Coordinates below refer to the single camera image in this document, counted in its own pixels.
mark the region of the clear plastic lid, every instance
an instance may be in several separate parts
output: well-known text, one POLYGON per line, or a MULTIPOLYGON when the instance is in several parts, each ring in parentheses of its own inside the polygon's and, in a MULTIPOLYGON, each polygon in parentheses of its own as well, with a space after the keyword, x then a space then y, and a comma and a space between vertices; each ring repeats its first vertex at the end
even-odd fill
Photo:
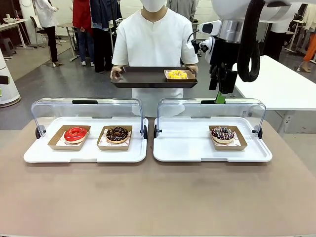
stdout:
POLYGON ((266 114, 266 106, 256 99, 227 98, 225 104, 215 104, 215 99, 162 99, 158 104, 156 136, 161 132, 168 133, 170 123, 173 131, 183 128, 177 122, 183 119, 243 118, 255 136, 260 136, 261 126, 266 114))
POLYGON ((44 136, 46 128, 61 117, 139 119, 140 132, 144 135, 142 102, 138 99, 43 98, 32 104, 32 114, 40 136, 44 136))

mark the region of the yellow food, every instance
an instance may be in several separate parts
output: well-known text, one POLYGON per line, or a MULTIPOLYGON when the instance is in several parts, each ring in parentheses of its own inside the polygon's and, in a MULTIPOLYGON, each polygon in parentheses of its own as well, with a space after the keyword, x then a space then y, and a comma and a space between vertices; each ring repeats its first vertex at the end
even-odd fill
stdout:
POLYGON ((169 79, 188 79, 188 74, 181 70, 172 70, 168 72, 169 79))

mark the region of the black pants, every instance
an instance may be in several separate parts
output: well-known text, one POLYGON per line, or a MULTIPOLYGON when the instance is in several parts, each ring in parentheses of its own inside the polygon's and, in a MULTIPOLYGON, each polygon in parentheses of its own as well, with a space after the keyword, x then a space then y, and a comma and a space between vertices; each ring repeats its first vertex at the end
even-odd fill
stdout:
POLYGON ((270 31, 268 38, 266 39, 266 45, 263 54, 273 58, 276 61, 279 61, 285 39, 286 33, 276 33, 270 31))
POLYGON ((112 45, 109 31, 93 28, 95 72, 110 71, 112 68, 112 45))
POLYGON ((58 62, 57 59, 57 43, 56 43, 56 29, 55 27, 44 28, 48 36, 48 46, 50 48, 50 55, 52 62, 58 62))

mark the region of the dark tray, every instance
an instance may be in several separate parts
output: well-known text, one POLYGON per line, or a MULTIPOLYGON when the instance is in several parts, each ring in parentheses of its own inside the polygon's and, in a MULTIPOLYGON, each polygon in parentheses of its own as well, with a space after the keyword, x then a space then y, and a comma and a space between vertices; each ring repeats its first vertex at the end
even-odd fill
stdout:
POLYGON ((118 88, 192 88, 195 82, 167 82, 164 70, 189 70, 186 67, 124 67, 119 80, 111 80, 118 88))

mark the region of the face mask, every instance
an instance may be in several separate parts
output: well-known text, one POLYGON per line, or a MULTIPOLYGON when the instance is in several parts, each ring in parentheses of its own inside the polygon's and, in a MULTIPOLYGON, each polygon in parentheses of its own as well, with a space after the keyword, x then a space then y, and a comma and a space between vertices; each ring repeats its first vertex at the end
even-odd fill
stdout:
POLYGON ((166 0, 140 0, 145 9, 149 12, 158 12, 166 2, 166 0))

